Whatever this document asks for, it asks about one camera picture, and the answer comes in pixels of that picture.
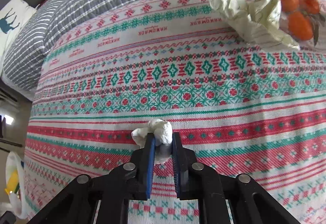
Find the patterned red green tablecloth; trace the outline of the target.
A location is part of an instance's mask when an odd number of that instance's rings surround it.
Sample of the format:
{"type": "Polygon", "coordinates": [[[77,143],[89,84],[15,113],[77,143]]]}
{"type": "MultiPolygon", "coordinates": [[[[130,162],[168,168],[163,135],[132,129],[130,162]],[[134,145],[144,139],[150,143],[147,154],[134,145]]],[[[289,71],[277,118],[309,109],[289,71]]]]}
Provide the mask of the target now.
{"type": "Polygon", "coordinates": [[[153,118],[200,162],[325,223],[325,53],[249,45],[208,0],[140,0],[55,43],[26,135],[27,217],[77,175],[127,162],[131,132],[153,118]]]}

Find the white trash bin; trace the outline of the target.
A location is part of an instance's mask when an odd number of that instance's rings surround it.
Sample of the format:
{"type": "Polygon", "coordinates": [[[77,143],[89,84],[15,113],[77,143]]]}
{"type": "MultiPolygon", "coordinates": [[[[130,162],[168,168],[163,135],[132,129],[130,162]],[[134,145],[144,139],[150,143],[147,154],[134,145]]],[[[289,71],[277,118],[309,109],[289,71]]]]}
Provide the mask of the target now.
{"type": "Polygon", "coordinates": [[[24,162],[16,152],[9,152],[6,161],[6,187],[12,212],[19,219],[27,218],[24,186],[24,162]]]}

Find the cream paper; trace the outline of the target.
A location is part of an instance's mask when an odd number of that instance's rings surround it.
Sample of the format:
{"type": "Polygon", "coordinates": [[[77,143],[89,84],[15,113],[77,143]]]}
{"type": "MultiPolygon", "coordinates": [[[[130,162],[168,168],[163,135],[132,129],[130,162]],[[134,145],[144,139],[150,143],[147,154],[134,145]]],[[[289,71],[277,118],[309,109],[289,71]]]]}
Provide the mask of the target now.
{"type": "Polygon", "coordinates": [[[247,43],[266,50],[299,50],[292,36],[280,29],[281,0],[208,0],[213,11],[247,43]]]}

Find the white deer print pillow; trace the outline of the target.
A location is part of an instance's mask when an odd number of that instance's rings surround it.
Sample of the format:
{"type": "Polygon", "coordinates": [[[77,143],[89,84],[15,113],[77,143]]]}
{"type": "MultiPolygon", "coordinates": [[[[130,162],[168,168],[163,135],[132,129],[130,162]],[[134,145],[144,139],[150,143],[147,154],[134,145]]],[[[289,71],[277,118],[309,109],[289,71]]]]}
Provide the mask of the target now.
{"type": "Polygon", "coordinates": [[[1,68],[13,41],[35,12],[24,0],[1,0],[1,68]]]}

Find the yellow snack wrapper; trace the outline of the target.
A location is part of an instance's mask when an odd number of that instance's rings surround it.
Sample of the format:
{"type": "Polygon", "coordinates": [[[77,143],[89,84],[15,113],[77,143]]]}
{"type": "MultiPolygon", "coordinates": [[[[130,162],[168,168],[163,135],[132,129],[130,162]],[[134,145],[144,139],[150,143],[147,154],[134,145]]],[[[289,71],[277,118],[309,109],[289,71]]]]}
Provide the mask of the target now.
{"type": "Polygon", "coordinates": [[[19,176],[18,176],[18,171],[14,170],[9,177],[9,180],[7,182],[5,192],[10,195],[10,194],[16,194],[19,190],[19,176]]]}

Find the small white tissue ball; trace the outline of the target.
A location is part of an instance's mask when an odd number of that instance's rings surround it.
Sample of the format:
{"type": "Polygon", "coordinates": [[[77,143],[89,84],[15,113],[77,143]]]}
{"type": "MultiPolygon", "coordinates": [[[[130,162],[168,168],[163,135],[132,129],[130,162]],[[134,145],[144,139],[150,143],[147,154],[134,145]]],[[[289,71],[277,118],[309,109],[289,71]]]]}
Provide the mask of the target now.
{"type": "Polygon", "coordinates": [[[131,132],[134,142],[140,147],[145,147],[147,135],[154,134],[155,138],[155,164],[166,163],[172,152],[172,125],[169,121],[151,119],[145,127],[136,128],[131,132]]]}

